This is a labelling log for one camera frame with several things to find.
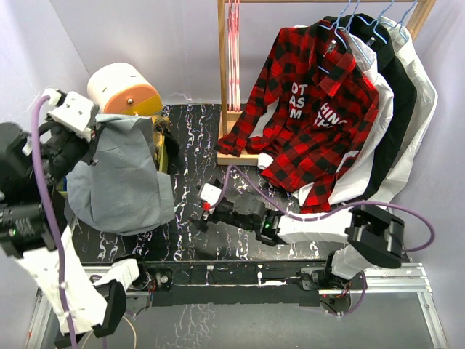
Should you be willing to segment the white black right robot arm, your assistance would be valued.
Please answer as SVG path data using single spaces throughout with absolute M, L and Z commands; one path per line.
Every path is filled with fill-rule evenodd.
M 284 214 L 271 210 L 251 193 L 234 202 L 222 197 L 221 189 L 207 184 L 199 199 L 203 213 L 195 221 L 198 230 L 209 223 L 223 222 L 254 232 L 257 241 L 277 246 L 303 241 L 344 244 L 329 254 L 324 270 L 314 272 L 313 283 L 338 289 L 358 273 L 380 267 L 401 266 L 405 223 L 376 205 L 362 204 L 349 210 L 324 214 Z

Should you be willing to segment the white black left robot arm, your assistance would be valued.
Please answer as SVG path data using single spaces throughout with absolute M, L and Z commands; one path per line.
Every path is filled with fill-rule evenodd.
M 73 224 L 56 186 L 79 161 L 90 157 L 93 140 L 48 121 L 32 134 L 1 124 L 1 248 L 31 275 L 48 299 L 60 331 L 56 348 L 76 348 L 84 334 L 107 337 L 126 312 L 126 291 L 144 289 L 148 269 L 133 255 L 91 281 L 74 249 Z

